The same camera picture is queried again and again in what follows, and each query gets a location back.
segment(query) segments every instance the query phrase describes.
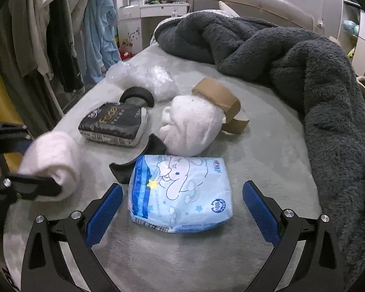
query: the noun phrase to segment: screw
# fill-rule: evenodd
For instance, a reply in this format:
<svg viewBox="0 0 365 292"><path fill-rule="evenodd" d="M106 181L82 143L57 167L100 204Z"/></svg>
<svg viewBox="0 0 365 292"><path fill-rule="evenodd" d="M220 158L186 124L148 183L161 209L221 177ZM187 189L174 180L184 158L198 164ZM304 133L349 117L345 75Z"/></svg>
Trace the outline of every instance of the screw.
<svg viewBox="0 0 365 292"><path fill-rule="evenodd" d="M38 215L36 218L35 218L35 221L37 222L37 223L41 223L41 222L43 222L44 221L44 217L43 217L43 215Z"/></svg>
<svg viewBox="0 0 365 292"><path fill-rule="evenodd" d="M284 211L284 215L286 217L294 217L295 216L295 214L294 214L294 212L292 210L285 210Z"/></svg>
<svg viewBox="0 0 365 292"><path fill-rule="evenodd" d="M322 216L320 216L320 218L322 219L322 221L324 221L325 223L327 223L329 220L330 220L330 218L327 216L327 215L322 215Z"/></svg>
<svg viewBox="0 0 365 292"><path fill-rule="evenodd" d="M79 210L75 210L71 215L71 218L73 219L79 219L81 217L81 212Z"/></svg>
<svg viewBox="0 0 365 292"><path fill-rule="evenodd" d="M6 186L6 188L9 188L12 185L12 181L10 181L8 178L5 178L3 180L3 184Z"/></svg>

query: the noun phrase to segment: brown packaging tape roll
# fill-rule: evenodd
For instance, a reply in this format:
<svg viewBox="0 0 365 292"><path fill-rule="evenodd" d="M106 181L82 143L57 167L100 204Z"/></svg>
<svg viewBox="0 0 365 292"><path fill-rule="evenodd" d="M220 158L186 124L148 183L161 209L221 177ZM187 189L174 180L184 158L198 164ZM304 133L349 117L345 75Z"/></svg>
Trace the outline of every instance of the brown packaging tape roll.
<svg viewBox="0 0 365 292"><path fill-rule="evenodd" d="M193 89L192 94L200 94L212 104L220 107L226 116L222 130L241 134L249 119L240 108L239 99L232 92L212 78L204 78Z"/></svg>

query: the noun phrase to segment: blue bag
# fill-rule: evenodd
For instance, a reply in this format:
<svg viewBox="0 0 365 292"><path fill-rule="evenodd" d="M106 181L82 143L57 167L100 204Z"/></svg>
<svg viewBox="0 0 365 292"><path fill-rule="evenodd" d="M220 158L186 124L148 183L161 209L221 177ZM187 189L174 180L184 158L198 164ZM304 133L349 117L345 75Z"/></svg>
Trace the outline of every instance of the blue bag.
<svg viewBox="0 0 365 292"><path fill-rule="evenodd" d="M140 156L129 184L134 222L169 233L201 232L232 216L222 158Z"/></svg>

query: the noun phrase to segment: gray bed sheet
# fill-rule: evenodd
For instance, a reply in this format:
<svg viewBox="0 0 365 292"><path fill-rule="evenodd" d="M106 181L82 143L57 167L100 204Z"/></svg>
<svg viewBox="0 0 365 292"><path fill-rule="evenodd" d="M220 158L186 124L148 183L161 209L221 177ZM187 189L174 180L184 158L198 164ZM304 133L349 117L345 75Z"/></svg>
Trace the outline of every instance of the gray bed sheet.
<svg viewBox="0 0 365 292"><path fill-rule="evenodd" d="M101 243L92 249L115 284L123 292L135 291L244 291L268 258L272 246L266 243L242 200L242 186L253 180L265 196L282 208L292 208L302 217L317 218L320 206L310 172L303 126L297 113L270 89L227 77L209 64L166 54L157 44L129 61L135 66L166 67L181 94L204 77L212 77L228 87L241 101L250 123L242 135L219 133L201 154L225 161L233 198L233 217L224 225L196 234L168 234L135 224L124 201ZM38 214L64 218L73 210L83 210L116 182L108 165L135 158L157 133L162 110L157 103L149 110L149 123L136 148L109 146L84 139L77 130L92 108L116 101L123 91L105 80L87 93L59 122L55 130L65 131L84 154L81 185L61 202L19 201L7 216L4 255L8 269L20 287L22 259L33 220ZM61 245L74 281L87 289L66 243ZM278 288L288 284L302 251L299 243Z"/></svg>

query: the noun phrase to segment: cartoon dog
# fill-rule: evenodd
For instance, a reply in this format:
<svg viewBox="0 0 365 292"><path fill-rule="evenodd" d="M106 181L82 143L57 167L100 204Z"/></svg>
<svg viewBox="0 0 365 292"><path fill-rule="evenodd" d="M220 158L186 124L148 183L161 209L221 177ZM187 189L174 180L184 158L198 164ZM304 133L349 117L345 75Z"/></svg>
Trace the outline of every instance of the cartoon dog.
<svg viewBox="0 0 365 292"><path fill-rule="evenodd" d="M207 162L203 158L185 158L178 156L171 156L157 164L160 169L160 175L157 179L158 184L166 188L166 197L169 200L178 198L180 192L192 191L197 186L203 183L207 176L208 167ZM190 172L200 166L200 173L192 178Z"/></svg>

